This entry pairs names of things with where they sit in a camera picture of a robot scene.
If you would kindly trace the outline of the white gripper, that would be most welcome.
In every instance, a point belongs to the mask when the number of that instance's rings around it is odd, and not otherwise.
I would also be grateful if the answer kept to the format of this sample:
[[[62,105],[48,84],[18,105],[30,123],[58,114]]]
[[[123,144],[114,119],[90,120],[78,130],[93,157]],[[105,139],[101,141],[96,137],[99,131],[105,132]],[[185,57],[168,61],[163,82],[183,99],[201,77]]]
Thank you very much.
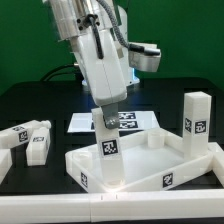
[[[71,45],[95,104],[102,106],[106,128],[115,129],[120,125],[117,102],[127,97],[127,89],[110,31],[99,34],[103,59],[97,56],[92,32],[74,38]]]

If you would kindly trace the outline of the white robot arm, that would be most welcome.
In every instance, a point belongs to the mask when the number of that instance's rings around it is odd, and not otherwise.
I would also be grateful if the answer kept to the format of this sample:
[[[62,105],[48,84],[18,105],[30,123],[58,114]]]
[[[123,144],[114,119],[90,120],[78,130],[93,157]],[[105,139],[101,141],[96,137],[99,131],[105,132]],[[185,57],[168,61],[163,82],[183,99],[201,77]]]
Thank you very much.
[[[61,40],[69,41],[108,129],[119,127],[118,103],[127,89],[104,0],[42,0],[50,6]]]

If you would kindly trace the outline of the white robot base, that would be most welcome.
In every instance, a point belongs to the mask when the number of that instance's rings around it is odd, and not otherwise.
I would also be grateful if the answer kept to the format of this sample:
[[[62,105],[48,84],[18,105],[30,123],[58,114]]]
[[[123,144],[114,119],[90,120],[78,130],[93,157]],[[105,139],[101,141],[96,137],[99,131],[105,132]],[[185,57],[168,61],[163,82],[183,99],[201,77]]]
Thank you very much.
[[[124,41],[127,41],[127,14],[123,8],[112,7],[112,13],[115,16],[115,19],[118,24],[118,28],[120,29],[121,36],[124,38]],[[133,69],[128,64],[128,50],[121,45],[118,40],[118,37],[115,34],[115,31],[112,27],[112,22],[109,19],[106,11],[99,5],[93,7],[87,7],[85,9],[84,18],[88,16],[93,16],[95,19],[95,24],[99,24],[99,31],[108,31],[113,39],[114,47],[117,50],[120,66],[122,69],[122,74],[124,77],[124,81],[127,86],[131,86],[139,82],[139,79],[135,77]],[[96,44],[96,40],[93,36],[93,31],[90,28],[91,23],[86,21],[83,23],[83,27],[85,28],[85,33],[81,37],[82,40],[86,40],[86,43],[83,44],[84,52],[78,57],[79,64],[81,67],[81,71],[84,76],[84,84],[87,84],[87,65],[84,62],[83,56],[89,56],[93,58],[92,54],[96,55],[95,50],[90,49],[89,41],[92,40],[93,44]]]

